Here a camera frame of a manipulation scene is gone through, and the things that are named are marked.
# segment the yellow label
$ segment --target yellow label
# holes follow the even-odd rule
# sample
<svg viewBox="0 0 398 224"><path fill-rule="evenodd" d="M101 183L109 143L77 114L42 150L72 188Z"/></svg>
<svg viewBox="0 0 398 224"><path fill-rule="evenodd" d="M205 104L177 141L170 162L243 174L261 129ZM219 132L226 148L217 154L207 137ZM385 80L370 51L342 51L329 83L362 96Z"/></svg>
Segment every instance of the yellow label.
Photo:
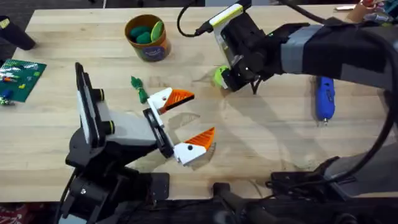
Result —
<svg viewBox="0 0 398 224"><path fill-rule="evenodd" d="M8 24L10 24L10 20L9 19L5 19L3 21L0 21L0 27L2 29L5 29L8 26Z"/></svg>
<svg viewBox="0 0 398 224"><path fill-rule="evenodd" d="M233 4L232 6L228 7L217 16L211 18L209 20L210 25L216 27L218 24L224 22L225 20L237 16L238 14L243 12L243 6L240 4Z"/></svg>

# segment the green toy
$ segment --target green toy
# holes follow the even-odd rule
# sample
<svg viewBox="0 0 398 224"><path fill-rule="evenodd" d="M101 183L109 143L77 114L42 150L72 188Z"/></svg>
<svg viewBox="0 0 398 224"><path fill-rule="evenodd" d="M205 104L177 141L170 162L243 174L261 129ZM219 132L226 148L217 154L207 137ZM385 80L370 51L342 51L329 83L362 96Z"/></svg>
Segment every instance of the green toy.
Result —
<svg viewBox="0 0 398 224"><path fill-rule="evenodd" d="M10 90L13 94L8 100L25 102L45 68L46 65L42 63L7 59L0 68L0 77L16 82L0 82L0 93Z"/></svg>
<svg viewBox="0 0 398 224"><path fill-rule="evenodd" d="M145 32L150 32L151 28L147 26L137 26L130 31L130 37L133 41L137 39L137 37Z"/></svg>
<svg viewBox="0 0 398 224"><path fill-rule="evenodd" d="M139 101L142 104L146 103L146 101L148 99L148 94L144 89L144 84L142 83L141 79L132 76L131 77L131 85L136 90L138 90Z"/></svg>
<svg viewBox="0 0 398 224"><path fill-rule="evenodd" d="M218 67L214 73L213 80L219 87L223 86L224 80L223 80L222 73L223 73L223 71L225 71L227 69L229 69L229 67L226 65L223 65L223 66Z"/></svg>
<svg viewBox="0 0 398 224"><path fill-rule="evenodd" d="M154 28L152 28L152 32L150 33L150 40L152 42L155 42L157 39L160 38L162 35L162 28L163 28L163 22L158 21L155 25Z"/></svg>
<svg viewBox="0 0 398 224"><path fill-rule="evenodd" d="M137 44L149 44L151 42L152 41L150 40L150 33L149 32L145 32L145 33L139 35L136 38L136 43Z"/></svg>

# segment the wooden tabletop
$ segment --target wooden tabletop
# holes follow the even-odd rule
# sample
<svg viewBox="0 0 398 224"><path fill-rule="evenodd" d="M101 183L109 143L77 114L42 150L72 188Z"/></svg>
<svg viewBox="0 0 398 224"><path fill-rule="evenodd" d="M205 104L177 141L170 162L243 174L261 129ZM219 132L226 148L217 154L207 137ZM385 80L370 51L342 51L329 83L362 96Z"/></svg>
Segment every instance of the wooden tabletop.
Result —
<svg viewBox="0 0 398 224"><path fill-rule="evenodd" d="M321 17L344 18L344 13L333 13L334 7L305 8ZM220 10L189 9L183 30L192 33ZM249 88L222 93L212 84L215 68L224 64L213 34L182 37L176 28L179 12L177 8L35 11L27 32L37 47L17 49L14 59L46 63L47 68L26 103L0 108L0 202L59 200L72 172L65 165L69 140L80 125L76 61L90 74L93 86L105 90L114 110L142 116L147 107L132 89L131 75L143 79L148 93L168 86L195 93L195 100L162 119L175 141L215 126L213 154L183 167L155 151L129 165L143 172L170 173L173 199L208 198L212 183L221 181L232 183L233 191L243 197L262 197L269 191L261 183L273 171L311 170L329 157L370 148L386 115L377 89L336 82L336 113L324 128L317 127L313 117L310 76L276 75L260 86L256 96ZM284 6L252 7L248 13L264 32L308 21ZM172 51L161 62L143 62L124 37L126 22L140 14L155 14L165 22Z"/></svg>

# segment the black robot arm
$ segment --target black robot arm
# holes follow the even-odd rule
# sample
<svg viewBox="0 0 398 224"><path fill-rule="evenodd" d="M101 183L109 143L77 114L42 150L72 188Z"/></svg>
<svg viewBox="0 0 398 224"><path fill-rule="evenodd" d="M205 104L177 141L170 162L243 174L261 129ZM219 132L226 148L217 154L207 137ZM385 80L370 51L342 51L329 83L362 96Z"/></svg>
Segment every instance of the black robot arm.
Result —
<svg viewBox="0 0 398 224"><path fill-rule="evenodd" d="M260 30L247 13L231 19L221 36L240 60L229 62L223 72L233 91L274 74L309 74L392 90L391 64L386 50L369 41L365 33L390 44L398 40L395 27L344 24L337 19L326 25L284 24L269 34Z"/></svg>

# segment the blue glue gun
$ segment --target blue glue gun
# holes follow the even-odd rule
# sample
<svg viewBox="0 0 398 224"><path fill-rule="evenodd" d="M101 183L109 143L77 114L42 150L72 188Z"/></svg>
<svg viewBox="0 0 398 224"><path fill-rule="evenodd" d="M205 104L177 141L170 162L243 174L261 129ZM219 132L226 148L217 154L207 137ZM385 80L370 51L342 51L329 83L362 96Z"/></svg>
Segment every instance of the blue glue gun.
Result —
<svg viewBox="0 0 398 224"><path fill-rule="evenodd" d="M333 79L318 77L316 90L316 110L319 121L323 121L325 125L335 113L335 87Z"/></svg>

